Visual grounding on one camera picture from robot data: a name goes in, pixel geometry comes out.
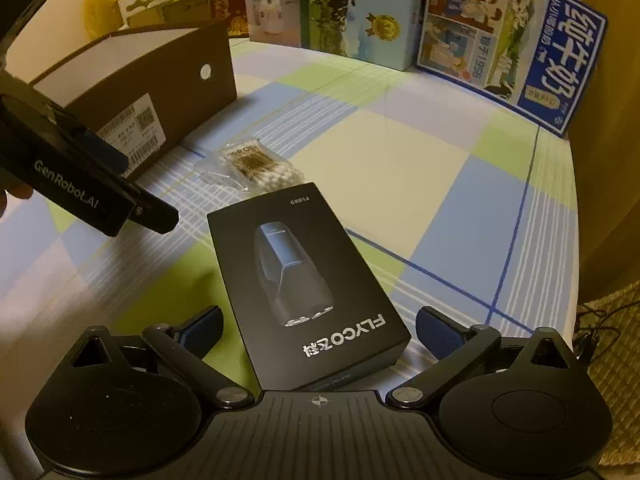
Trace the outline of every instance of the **ribbed black surface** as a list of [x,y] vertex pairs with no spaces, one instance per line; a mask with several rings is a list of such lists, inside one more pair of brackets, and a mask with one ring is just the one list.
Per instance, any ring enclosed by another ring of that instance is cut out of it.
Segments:
[[[498,477],[478,472],[458,460],[440,443],[423,416],[390,410],[380,404],[373,392],[267,392],[257,406],[244,412],[217,415],[202,439],[187,453],[140,478],[488,480]],[[574,480],[597,478],[585,472]],[[57,474],[47,474],[43,480],[61,479]]]

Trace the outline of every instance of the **silver screw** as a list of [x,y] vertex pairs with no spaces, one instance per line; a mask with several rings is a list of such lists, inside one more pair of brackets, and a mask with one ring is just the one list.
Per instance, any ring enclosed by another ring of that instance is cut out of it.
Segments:
[[403,404],[411,404],[412,402],[418,402],[423,394],[418,388],[404,387],[396,388],[391,393],[391,396],[398,402]]
[[218,400],[227,406],[232,404],[237,404],[238,402],[242,402],[245,400],[249,394],[246,392],[244,388],[238,388],[237,386],[229,386],[227,388],[222,388],[216,393],[216,397]]

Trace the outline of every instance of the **yellow curtain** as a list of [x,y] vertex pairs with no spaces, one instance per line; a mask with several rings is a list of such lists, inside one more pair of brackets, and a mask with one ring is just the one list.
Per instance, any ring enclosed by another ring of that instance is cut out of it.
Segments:
[[609,18],[569,127],[580,231],[579,300],[640,280],[640,0],[584,0]]

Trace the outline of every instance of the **white label sticker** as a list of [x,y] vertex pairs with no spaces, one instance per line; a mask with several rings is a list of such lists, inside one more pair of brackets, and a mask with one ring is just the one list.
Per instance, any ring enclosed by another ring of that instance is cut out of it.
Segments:
[[123,176],[131,174],[166,141],[149,94],[121,111],[97,135],[129,157],[129,169]]

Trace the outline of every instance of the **checkered tablecloth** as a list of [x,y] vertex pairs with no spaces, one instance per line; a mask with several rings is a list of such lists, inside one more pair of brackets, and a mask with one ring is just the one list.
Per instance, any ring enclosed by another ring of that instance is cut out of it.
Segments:
[[238,100],[141,179],[180,210],[173,232],[128,224],[106,238],[38,195],[10,200],[0,220],[0,424],[20,478],[37,471],[24,413],[87,325],[139,333],[219,304],[225,333],[206,360],[255,388],[206,223],[239,196],[193,171],[236,137],[260,138],[318,184],[414,335],[396,366],[351,387],[384,395],[428,365],[414,331],[424,304],[505,335],[546,325],[570,338],[567,141],[432,75],[247,40],[231,49]]

